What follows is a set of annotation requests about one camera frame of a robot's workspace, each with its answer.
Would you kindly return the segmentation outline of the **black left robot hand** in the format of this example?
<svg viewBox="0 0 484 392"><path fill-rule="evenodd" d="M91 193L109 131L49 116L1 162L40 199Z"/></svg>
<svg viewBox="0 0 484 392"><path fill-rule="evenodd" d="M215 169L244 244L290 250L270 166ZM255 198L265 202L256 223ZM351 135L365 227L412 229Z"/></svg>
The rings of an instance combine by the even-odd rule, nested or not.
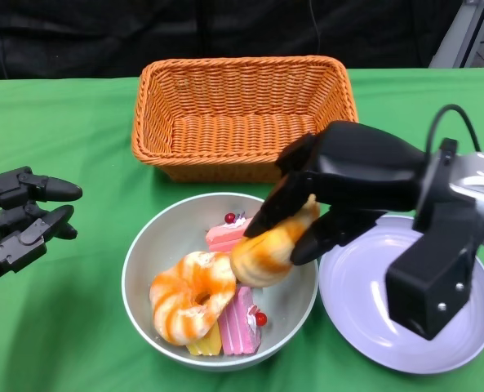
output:
<svg viewBox="0 0 484 392"><path fill-rule="evenodd" d="M73 240L70 204L82 188L59 178L39 176L30 167L0 174L0 278L17 273L47 252L52 238Z"/></svg>

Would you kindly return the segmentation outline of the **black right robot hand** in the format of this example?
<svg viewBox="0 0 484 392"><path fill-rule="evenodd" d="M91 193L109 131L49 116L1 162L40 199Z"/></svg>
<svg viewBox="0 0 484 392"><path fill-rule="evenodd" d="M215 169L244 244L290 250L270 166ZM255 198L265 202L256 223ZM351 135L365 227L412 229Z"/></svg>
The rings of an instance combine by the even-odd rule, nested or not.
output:
<svg viewBox="0 0 484 392"><path fill-rule="evenodd" d="M310 195L329 210L308 226L291 253L293 265L345 246L386 212L416 208L428 166L425 153L386 131L334 121L290 143L275 162L282 173L245 231L270 231L295 215Z"/></svg>

